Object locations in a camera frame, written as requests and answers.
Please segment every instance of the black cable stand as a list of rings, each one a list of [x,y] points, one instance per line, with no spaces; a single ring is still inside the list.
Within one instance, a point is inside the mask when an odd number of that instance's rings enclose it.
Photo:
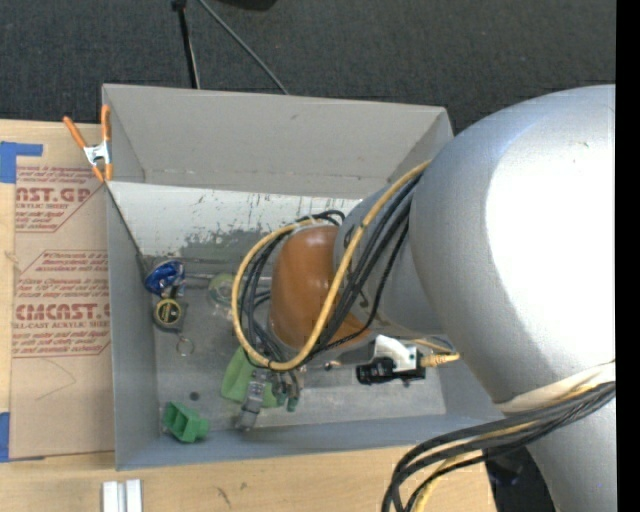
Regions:
[[[193,53],[193,46],[191,45],[191,38],[189,37],[189,26],[187,25],[187,17],[185,15],[185,11],[187,10],[187,0],[171,0],[171,8],[174,12],[178,13],[180,31],[182,32],[182,44],[184,46],[184,53],[187,57],[187,66],[189,66],[191,88],[200,89],[200,77],[198,75],[196,58]]]

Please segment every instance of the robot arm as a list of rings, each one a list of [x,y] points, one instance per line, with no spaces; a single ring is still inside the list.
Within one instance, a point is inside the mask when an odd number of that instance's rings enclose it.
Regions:
[[[614,126],[614,87],[524,102],[459,134],[424,173],[363,201],[330,236],[309,228],[313,240],[288,250],[291,237],[274,270],[278,350],[295,359],[316,337],[296,361],[305,363],[381,334],[446,334],[496,404],[597,374],[615,361]],[[320,253],[322,265],[302,265]],[[332,293],[333,310],[301,300]],[[337,314],[334,327],[346,330],[318,336]],[[344,341],[346,332],[358,334]],[[529,447],[557,510],[616,509],[615,411],[613,399]]]

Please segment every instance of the gray carpet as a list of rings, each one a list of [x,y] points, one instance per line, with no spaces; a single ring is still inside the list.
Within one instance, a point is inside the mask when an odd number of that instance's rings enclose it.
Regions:
[[[613,0],[209,4],[292,94],[445,106],[456,132],[616,78]],[[203,88],[279,93],[195,0],[187,17]],[[0,117],[96,121],[103,82],[189,87],[169,0],[0,0]]]

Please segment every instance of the blue plastic part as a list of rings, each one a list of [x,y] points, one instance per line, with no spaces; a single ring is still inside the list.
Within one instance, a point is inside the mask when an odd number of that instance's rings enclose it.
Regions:
[[[9,413],[0,413],[0,462],[9,462]]]
[[[0,142],[0,183],[16,182],[16,161],[19,156],[42,156],[42,144]]]
[[[184,265],[178,260],[168,260],[154,268],[144,280],[144,287],[155,295],[184,280]]]

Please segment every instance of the black connector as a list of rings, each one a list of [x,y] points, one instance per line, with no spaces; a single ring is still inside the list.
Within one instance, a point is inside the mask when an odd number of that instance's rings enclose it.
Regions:
[[[395,379],[403,382],[424,379],[426,369],[416,366],[413,370],[395,371],[395,363],[390,357],[379,357],[368,364],[356,367],[356,377],[360,384],[384,384]]]

